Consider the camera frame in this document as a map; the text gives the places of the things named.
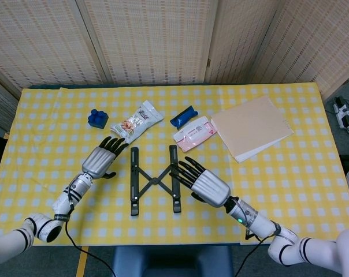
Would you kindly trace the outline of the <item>blue rolled pouch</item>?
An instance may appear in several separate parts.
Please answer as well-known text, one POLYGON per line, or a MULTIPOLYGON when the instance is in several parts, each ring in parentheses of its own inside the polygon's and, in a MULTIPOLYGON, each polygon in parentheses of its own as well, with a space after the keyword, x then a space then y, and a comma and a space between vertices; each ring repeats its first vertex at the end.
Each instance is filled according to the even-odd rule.
POLYGON ((175 116, 170 120, 170 123, 179 130, 182 128, 191 118, 196 117, 198 115, 198 112, 194 110, 192 106, 187 107, 184 111, 182 111, 180 114, 175 116))

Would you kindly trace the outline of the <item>white nut snack bag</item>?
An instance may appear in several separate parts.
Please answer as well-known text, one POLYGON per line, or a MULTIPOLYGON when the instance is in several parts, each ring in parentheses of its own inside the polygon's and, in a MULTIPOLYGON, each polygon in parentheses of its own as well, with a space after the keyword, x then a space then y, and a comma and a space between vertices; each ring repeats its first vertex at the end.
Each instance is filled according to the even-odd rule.
POLYGON ((145 100, 130 117, 120 123, 112 124, 110 130, 124 138, 125 143, 130 144, 163 118, 164 116, 145 100))

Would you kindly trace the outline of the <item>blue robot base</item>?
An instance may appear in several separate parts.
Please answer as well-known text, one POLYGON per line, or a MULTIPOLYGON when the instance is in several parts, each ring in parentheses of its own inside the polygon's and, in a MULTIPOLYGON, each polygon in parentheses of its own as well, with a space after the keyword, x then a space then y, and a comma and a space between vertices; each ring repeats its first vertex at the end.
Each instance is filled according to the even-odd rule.
POLYGON ((116 277, 234 277, 225 245, 116 246, 116 277))

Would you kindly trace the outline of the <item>blue toy building block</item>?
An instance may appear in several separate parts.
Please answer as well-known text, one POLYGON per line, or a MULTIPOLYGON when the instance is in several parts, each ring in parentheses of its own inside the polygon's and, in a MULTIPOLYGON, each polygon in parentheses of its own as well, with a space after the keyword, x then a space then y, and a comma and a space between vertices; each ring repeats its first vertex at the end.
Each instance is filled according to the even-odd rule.
POLYGON ((104 129, 108 119, 109 116, 107 113, 93 109, 88 116, 88 124, 98 129, 104 129))

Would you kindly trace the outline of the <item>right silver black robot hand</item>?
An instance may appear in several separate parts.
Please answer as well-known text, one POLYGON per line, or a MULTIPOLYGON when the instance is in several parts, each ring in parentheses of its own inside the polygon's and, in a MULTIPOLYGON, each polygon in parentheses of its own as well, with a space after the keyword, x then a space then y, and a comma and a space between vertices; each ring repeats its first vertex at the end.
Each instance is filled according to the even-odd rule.
POLYGON ((198 201, 219 208, 231 196, 227 183, 189 156, 185 157, 185 162, 179 161, 172 168, 174 173, 169 175, 191 190, 192 196, 198 201))

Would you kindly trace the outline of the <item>beige woven folding screen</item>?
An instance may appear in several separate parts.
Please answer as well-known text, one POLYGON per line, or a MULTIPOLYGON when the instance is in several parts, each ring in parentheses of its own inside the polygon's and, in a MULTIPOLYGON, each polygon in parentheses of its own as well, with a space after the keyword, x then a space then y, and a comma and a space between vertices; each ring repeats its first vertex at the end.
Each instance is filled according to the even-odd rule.
POLYGON ((0 0, 0 83, 349 79, 349 0, 0 0), (207 59, 211 60, 207 68, 207 59))

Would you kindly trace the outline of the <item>white paper sheets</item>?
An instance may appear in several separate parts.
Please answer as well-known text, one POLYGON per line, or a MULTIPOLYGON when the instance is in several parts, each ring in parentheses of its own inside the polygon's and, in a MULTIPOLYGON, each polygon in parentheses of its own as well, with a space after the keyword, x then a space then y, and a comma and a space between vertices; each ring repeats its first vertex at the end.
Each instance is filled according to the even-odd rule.
POLYGON ((271 143, 267 143, 267 144, 265 144, 265 145, 263 145, 263 146, 257 147, 257 148, 255 148, 255 149, 252 149, 252 150, 250 150, 250 151, 247 151, 247 152, 245 152, 245 153, 243 153, 243 154, 237 155, 237 156, 234 157, 234 159, 235 159, 238 163, 242 163, 243 161, 245 161, 245 160, 251 158, 252 156, 254 156, 254 155, 256 155, 256 154, 262 152, 263 150, 265 150, 265 149, 267 149, 267 148, 269 148, 269 147, 275 145, 276 143, 278 143, 278 142, 280 142, 280 141, 281 141, 281 139, 274 140, 274 141, 272 141, 271 143))

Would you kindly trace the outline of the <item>pink wet wipes pack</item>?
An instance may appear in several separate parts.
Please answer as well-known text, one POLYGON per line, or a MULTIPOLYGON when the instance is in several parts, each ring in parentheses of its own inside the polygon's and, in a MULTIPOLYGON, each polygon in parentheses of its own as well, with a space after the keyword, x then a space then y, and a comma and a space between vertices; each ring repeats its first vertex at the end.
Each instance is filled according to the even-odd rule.
POLYGON ((202 116, 191 121, 175 133, 173 139, 183 152, 187 152, 202 144, 216 133, 217 128, 206 116, 202 116))

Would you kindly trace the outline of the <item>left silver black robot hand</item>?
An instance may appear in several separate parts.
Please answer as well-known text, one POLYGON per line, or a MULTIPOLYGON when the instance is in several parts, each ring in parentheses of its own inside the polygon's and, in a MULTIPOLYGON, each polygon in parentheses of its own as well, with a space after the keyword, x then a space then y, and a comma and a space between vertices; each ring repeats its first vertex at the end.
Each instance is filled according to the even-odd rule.
POLYGON ((127 146, 128 143, 125 142, 125 138, 107 136, 83 162, 82 172, 88 174, 92 179, 111 179, 115 177, 116 172, 108 173, 107 171, 127 146))

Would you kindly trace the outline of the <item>black folding laptop stand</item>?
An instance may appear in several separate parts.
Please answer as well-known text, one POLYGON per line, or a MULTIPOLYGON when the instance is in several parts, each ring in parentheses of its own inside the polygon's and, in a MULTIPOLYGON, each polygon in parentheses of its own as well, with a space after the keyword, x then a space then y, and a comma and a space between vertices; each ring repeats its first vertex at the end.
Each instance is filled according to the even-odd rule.
POLYGON ((177 146, 169 146, 170 163, 168 167, 158 177, 151 177, 143 169, 140 168, 138 147, 131 147, 130 159, 130 215, 139 215, 139 200, 154 185, 158 185, 172 197, 173 212, 175 214, 181 213, 180 182, 174 177, 171 177, 171 188, 169 188, 162 182, 162 180, 170 173, 178 173, 178 171, 175 169, 175 166, 179 164, 177 146))

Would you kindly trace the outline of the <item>yellow white checkered tablecloth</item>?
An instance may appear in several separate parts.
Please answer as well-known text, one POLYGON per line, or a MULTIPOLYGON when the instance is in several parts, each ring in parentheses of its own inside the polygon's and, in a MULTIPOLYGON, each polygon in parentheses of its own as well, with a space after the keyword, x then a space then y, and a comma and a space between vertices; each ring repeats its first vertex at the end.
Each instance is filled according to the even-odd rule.
MULTIPOLYGON (((92 109, 108 113, 109 123, 131 116, 145 101, 164 116, 133 145, 139 165, 159 176, 169 165, 176 129, 170 120, 188 106, 213 114, 268 96, 293 134, 243 163, 213 135, 188 152, 223 179, 265 217, 302 237, 334 240, 349 229, 349 189, 318 87, 314 83, 207 85, 94 89, 25 89, 17 106, 0 165, 0 235, 22 225, 33 213, 53 217, 53 202, 81 165, 110 134, 91 127, 92 109)), ((130 150, 114 161, 112 179, 96 180, 73 212, 57 245, 157 245, 244 243, 244 227, 225 213, 181 189, 181 212, 153 185, 131 216, 130 150)))

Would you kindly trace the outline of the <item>white power strip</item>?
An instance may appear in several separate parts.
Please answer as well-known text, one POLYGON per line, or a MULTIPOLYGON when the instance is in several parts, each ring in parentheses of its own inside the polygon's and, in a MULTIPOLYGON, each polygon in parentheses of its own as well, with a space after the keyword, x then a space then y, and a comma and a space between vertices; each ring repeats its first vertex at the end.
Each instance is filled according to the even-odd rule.
POLYGON ((342 96, 333 101, 334 114, 341 129, 349 129, 349 103, 342 96))

